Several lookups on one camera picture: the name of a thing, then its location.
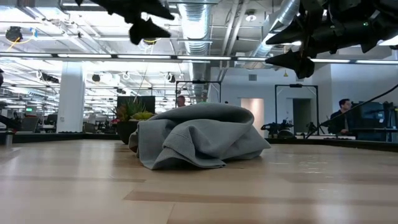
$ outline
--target gray fabric pile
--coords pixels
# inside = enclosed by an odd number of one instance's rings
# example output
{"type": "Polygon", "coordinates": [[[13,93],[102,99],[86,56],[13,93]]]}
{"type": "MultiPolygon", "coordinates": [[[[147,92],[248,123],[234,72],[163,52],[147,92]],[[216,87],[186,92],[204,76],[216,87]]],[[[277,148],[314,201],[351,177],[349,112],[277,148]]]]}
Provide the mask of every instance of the gray fabric pile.
{"type": "Polygon", "coordinates": [[[190,105],[139,122],[129,147],[138,146],[137,157],[151,170],[224,167],[225,160],[253,159],[271,148],[253,121],[250,111],[237,106],[190,105]]]}

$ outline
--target doorway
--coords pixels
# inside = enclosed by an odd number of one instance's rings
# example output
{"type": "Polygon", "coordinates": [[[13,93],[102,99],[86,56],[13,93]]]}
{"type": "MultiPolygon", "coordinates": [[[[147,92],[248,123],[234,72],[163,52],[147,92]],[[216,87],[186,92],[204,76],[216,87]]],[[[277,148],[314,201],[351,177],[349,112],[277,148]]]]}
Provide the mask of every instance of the doorway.
{"type": "Polygon", "coordinates": [[[261,127],[264,125],[264,99],[241,98],[241,107],[249,110],[254,115],[253,126],[264,137],[261,127]]]}
{"type": "Polygon", "coordinates": [[[311,99],[293,99],[294,133],[307,133],[307,124],[312,121],[311,99]]]}

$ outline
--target silver ductwork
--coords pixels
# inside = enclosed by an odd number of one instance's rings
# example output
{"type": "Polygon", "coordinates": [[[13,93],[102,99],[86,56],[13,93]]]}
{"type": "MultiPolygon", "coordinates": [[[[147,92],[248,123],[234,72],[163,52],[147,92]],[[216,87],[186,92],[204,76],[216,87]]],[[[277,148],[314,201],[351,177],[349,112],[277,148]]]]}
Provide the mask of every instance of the silver ductwork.
{"type": "MultiPolygon", "coordinates": [[[[193,41],[185,42],[185,48],[189,55],[208,55],[210,44],[201,42],[201,39],[210,38],[210,4],[179,4],[182,20],[182,32],[185,39],[193,41]]],[[[190,63],[189,72],[192,80],[210,80],[209,63],[190,63]]],[[[203,85],[194,85],[194,93],[197,101],[200,101],[203,93],[203,85]]]]}
{"type": "MultiPolygon", "coordinates": [[[[284,0],[280,5],[280,9],[269,14],[266,17],[262,25],[262,34],[264,39],[252,51],[251,57],[266,57],[272,49],[272,45],[266,45],[266,40],[270,37],[271,31],[279,29],[281,27],[288,26],[292,21],[294,16],[299,12],[300,0],[284,0]]],[[[262,62],[249,62],[246,63],[244,68],[255,69],[255,68],[265,68],[266,65],[262,62]]]]}

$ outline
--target potted plant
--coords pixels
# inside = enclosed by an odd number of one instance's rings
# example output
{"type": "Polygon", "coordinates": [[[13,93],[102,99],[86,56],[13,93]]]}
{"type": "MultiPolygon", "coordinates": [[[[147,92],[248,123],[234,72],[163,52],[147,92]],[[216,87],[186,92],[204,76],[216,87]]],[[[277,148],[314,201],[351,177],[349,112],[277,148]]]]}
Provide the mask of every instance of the potted plant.
{"type": "Polygon", "coordinates": [[[136,131],[139,121],[144,121],[153,116],[145,111],[145,105],[139,101],[127,101],[115,107],[114,113],[118,118],[117,131],[124,144],[129,144],[130,135],[136,131]]]}

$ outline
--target white pillar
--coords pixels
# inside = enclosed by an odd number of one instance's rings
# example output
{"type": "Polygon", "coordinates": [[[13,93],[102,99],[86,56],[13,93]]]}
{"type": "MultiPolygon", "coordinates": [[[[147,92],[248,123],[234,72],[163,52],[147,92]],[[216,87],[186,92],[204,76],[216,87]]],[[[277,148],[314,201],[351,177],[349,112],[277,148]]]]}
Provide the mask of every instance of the white pillar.
{"type": "Polygon", "coordinates": [[[85,73],[83,63],[64,62],[62,65],[57,132],[81,132],[85,103],[85,73]]]}

